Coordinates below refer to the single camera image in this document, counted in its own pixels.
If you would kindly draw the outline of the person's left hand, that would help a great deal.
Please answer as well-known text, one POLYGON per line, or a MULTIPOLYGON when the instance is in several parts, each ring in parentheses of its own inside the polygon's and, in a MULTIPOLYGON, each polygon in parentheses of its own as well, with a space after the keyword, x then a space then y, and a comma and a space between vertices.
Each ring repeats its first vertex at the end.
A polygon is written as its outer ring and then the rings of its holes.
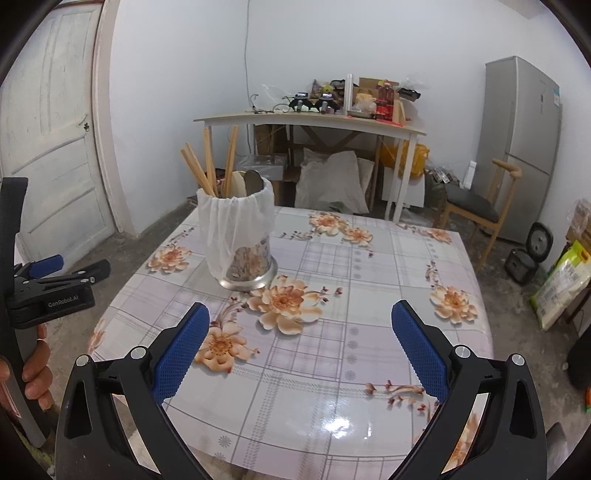
MULTIPOLYGON (((50 348, 46 342, 47 327, 45 324, 37 326, 37 344, 33 354, 25 362, 22 378, 26 383, 25 396, 29 400, 38 402, 43 411, 47 411, 54 405, 54 399, 50 392, 53 382, 53 374, 48 367, 50 348)), ((1 361, 1 405, 10 416, 17 415, 12 408, 11 401, 5 389, 6 382, 10 379, 10 369, 4 360, 1 361)))

